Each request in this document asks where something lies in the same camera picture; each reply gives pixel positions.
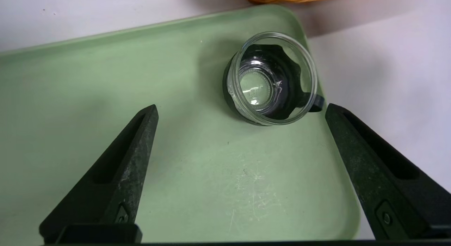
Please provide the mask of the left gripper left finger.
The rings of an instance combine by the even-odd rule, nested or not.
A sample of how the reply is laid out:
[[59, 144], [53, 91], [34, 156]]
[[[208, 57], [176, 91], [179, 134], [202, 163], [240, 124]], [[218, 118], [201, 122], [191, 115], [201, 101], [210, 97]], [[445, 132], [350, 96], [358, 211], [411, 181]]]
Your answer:
[[159, 114], [140, 110], [39, 226], [45, 244], [139, 244], [135, 224]]

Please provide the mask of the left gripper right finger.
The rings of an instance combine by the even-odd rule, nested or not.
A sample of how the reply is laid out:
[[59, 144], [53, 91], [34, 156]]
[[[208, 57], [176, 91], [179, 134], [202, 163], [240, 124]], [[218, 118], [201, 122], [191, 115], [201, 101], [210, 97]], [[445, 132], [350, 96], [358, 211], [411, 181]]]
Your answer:
[[375, 239], [450, 239], [448, 191], [349, 110], [325, 118]]

